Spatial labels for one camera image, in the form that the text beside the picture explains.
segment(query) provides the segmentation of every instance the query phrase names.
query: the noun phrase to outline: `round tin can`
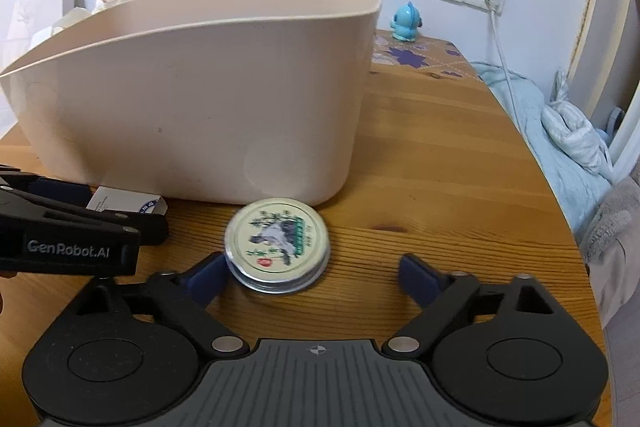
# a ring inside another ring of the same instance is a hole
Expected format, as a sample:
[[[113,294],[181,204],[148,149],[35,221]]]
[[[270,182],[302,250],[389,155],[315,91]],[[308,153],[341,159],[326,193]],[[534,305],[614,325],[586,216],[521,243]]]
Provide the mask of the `round tin can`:
[[[324,271],[331,247],[322,217],[286,198],[255,201],[229,221],[225,256],[242,284],[262,293],[303,290]]]

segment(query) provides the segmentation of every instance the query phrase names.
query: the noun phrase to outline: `wood grain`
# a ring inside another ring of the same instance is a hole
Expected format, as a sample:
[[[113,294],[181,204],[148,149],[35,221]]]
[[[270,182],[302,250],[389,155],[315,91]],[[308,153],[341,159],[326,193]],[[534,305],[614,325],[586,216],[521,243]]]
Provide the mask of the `wood grain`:
[[[20,139],[0,145],[0,162],[33,169]],[[169,201],[171,236],[143,248],[143,280],[184,269],[222,248],[235,208]],[[375,66],[364,96],[350,176],[319,207],[332,257],[321,280],[298,295],[253,293],[231,283],[209,310],[257,337],[382,341],[414,316],[396,267],[405,252],[487,282],[538,277],[604,349],[598,312],[572,234],[537,163],[488,89],[473,79],[435,80],[405,66]],[[20,382],[28,349],[86,279],[20,274],[1,280],[0,417],[36,425]],[[609,427],[607,391],[596,417]]]

